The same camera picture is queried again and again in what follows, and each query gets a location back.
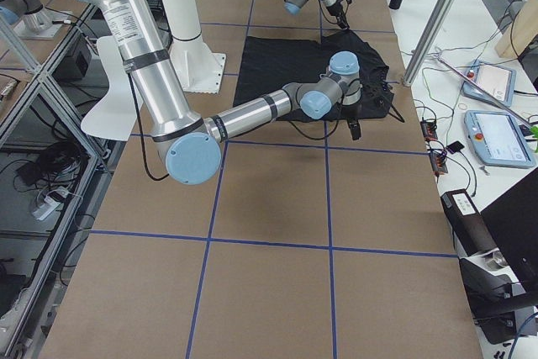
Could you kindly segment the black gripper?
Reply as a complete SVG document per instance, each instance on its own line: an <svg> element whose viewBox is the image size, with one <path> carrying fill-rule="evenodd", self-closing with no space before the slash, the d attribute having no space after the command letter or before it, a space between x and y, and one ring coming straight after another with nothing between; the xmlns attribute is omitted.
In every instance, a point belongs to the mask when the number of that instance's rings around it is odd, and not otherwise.
<svg viewBox="0 0 538 359"><path fill-rule="evenodd" d="M349 29L346 18L346 8L343 4L350 5L352 0L325 0L325 7L332 17L336 18L337 25L343 29Z"/></svg>
<svg viewBox="0 0 538 359"><path fill-rule="evenodd" d="M403 115L396 109L392 102L386 102L387 115L396 119L398 122L403 123ZM359 140L361 138L361 125L359 122L359 115L361 112L361 104L353 103L350 105L341 105L340 118L345 119L353 140Z"/></svg>

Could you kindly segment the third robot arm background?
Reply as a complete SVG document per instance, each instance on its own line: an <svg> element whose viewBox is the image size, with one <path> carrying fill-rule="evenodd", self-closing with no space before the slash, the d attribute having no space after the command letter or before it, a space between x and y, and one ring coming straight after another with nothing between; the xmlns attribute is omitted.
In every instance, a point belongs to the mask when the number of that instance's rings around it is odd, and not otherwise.
<svg viewBox="0 0 538 359"><path fill-rule="evenodd" d="M25 40L52 40L61 28L40 0L1 0L1 16Z"/></svg>

